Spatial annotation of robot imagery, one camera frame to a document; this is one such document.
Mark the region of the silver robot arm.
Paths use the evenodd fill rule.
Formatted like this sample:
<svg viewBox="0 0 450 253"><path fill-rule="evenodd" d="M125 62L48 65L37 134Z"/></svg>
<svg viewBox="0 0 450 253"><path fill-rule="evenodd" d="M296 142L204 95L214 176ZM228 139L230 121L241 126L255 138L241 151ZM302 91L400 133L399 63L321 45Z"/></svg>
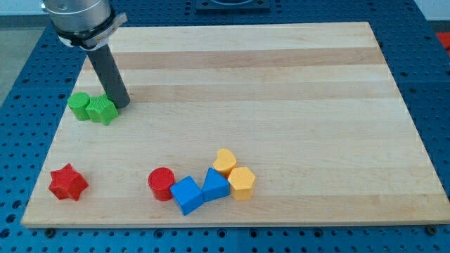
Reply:
<svg viewBox="0 0 450 253"><path fill-rule="evenodd" d="M127 15L117 13L109 0L43 0L41 8L63 44L85 51L105 46L127 22Z"/></svg>

